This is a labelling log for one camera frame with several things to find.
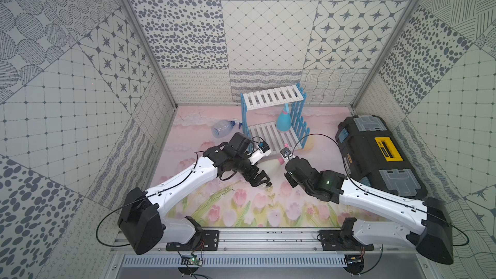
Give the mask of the blue pink watering bottle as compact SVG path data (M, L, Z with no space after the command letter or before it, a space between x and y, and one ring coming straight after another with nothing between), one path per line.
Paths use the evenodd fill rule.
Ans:
M284 104L283 110L276 120L276 129L282 133L288 132L291 129L291 115L288 103Z

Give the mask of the clear blue spray bottle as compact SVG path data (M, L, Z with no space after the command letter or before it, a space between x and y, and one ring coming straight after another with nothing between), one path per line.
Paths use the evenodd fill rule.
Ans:
M212 126L211 132L215 138L223 138L226 137L236 127L238 129L241 129L242 125L243 124L241 121L220 120Z

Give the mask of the white pink watering bottle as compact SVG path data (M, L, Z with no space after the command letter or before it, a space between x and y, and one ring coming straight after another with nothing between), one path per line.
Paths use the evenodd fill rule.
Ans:
M259 168L264 171L268 177L274 178L284 170L286 161L282 158L274 158L258 163Z

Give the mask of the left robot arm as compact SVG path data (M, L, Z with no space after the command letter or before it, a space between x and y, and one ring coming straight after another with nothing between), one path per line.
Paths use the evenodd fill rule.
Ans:
M167 181L144 191L138 187L129 191L118 227L137 255L160 243L194 249L201 243L201 225L191 216L169 217L169 212L203 185L220 180L224 173L240 174L253 187L270 185L267 173L257 165L270 154L264 139L235 133L230 141L199 151L194 164Z

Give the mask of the blue and white slatted shelf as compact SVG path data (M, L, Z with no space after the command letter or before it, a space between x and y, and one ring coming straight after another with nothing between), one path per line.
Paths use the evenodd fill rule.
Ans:
M292 149L303 149L310 133L303 116L306 97L298 83L241 94L243 133L258 141L266 140L273 151L279 151L285 144ZM282 132L276 123L284 107L289 107L291 121L289 130Z

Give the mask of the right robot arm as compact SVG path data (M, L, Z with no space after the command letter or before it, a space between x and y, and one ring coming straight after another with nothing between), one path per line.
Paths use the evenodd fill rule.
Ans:
M313 168L295 156L285 164L285 177L320 201L364 209L386 219L378 224L355 220L350 228L356 242L412 247L436 263L452 265L453 226L442 200L412 200L360 184L344 174Z

